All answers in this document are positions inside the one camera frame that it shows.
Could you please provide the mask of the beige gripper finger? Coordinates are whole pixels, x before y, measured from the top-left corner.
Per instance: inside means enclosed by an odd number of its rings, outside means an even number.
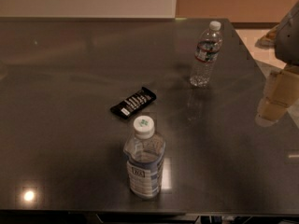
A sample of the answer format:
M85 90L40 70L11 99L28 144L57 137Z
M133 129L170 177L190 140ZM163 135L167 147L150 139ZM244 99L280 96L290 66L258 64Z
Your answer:
M282 70L271 70L266 79L263 98L255 122L262 127L277 123L287 109L299 99L299 66L287 64Z

